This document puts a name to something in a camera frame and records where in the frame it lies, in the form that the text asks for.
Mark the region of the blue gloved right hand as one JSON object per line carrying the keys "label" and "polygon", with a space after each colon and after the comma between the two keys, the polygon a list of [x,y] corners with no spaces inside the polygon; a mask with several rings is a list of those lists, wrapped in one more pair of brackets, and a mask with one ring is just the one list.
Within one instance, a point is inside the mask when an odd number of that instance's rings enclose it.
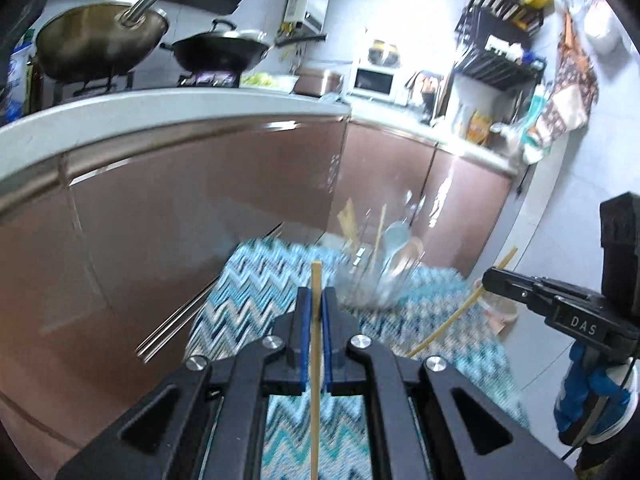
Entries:
{"label": "blue gloved right hand", "polygon": [[626,429],[639,406],[639,373],[633,358],[622,364],[587,364],[591,349],[570,347],[566,372],[553,409],[560,441],[600,444]]}

